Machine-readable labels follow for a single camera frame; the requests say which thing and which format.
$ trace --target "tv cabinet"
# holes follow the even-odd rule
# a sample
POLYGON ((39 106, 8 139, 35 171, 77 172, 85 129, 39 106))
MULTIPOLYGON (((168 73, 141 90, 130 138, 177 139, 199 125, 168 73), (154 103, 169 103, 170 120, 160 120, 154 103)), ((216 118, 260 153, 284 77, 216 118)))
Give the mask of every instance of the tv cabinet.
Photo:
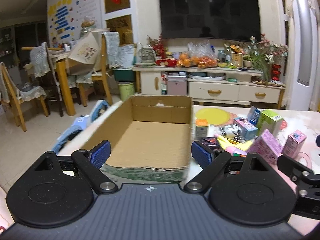
POLYGON ((277 104, 281 107, 284 87, 266 87, 251 82, 251 77, 262 76, 258 70, 241 71, 229 68, 172 68, 172 67, 133 67, 136 71, 137 89, 143 95, 161 95, 161 72, 204 72, 224 73, 226 79, 236 78, 237 83, 227 80, 211 81, 188 78, 188 95, 193 101, 244 105, 249 107, 251 102, 263 102, 277 104))

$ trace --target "cabinet drawer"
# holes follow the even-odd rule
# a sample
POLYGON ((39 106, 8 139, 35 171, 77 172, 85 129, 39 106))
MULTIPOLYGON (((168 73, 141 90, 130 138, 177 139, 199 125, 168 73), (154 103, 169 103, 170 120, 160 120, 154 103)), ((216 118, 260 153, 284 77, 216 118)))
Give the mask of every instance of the cabinet drawer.
POLYGON ((189 96, 197 99, 237 101, 239 85, 189 82, 189 96))
POLYGON ((240 85, 239 100, 278 103, 280 89, 240 85))

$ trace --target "green box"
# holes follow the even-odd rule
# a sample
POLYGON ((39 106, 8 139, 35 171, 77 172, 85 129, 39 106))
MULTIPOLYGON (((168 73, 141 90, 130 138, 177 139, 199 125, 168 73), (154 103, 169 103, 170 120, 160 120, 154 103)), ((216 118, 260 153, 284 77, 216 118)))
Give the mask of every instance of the green box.
POLYGON ((113 69, 113 74, 115 75, 115 80, 117 82, 135 82, 135 74, 132 69, 113 69))
POLYGON ((270 109, 263 110, 257 123, 257 128, 259 129, 258 135, 260 135, 265 129, 268 129, 274 137, 277 137, 282 121, 282 116, 274 111, 270 109))

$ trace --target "television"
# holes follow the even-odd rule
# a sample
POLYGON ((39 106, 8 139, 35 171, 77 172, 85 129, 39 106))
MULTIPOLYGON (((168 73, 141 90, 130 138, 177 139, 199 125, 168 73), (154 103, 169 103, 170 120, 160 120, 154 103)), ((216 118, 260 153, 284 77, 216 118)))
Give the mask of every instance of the television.
POLYGON ((162 36, 260 41, 258 0, 160 0, 162 36))

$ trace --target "tiled floor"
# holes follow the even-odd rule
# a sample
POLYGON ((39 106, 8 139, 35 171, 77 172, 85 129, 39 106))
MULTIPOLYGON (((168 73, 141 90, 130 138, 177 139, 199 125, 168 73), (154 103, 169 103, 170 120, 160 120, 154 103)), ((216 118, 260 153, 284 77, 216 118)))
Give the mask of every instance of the tiled floor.
MULTIPOLYGON (((120 101, 118 95, 112 95, 113 102, 120 101)), ((30 103, 22 106, 26 121, 27 131, 23 132, 21 127, 14 123, 11 112, 0 116, 0 186, 8 192, 17 179, 34 163, 39 156, 50 150, 55 140, 74 121, 75 117, 89 114, 100 97, 90 97, 88 106, 83 107, 75 103, 76 115, 60 117, 55 105, 50 106, 51 115, 45 117, 41 112, 36 114, 30 109, 30 103)))

